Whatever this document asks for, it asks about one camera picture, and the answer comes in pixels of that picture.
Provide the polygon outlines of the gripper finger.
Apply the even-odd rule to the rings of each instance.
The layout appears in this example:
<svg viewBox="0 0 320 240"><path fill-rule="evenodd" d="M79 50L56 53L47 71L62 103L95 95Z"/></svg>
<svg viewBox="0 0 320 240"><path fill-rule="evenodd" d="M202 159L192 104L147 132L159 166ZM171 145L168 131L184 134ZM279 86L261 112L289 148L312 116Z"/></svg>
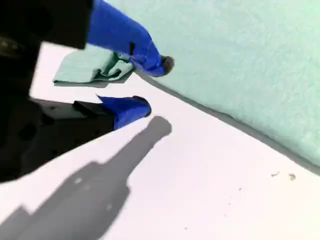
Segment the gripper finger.
<svg viewBox="0 0 320 240"><path fill-rule="evenodd" d="M140 23L104 0L94 1L87 42L121 54L148 76L165 76L175 64L171 56L159 53L151 35Z"/></svg>
<svg viewBox="0 0 320 240"><path fill-rule="evenodd" d="M149 102L140 96L98 98L100 103L74 101L73 108L88 118L106 117L114 131L152 113Z"/></svg>

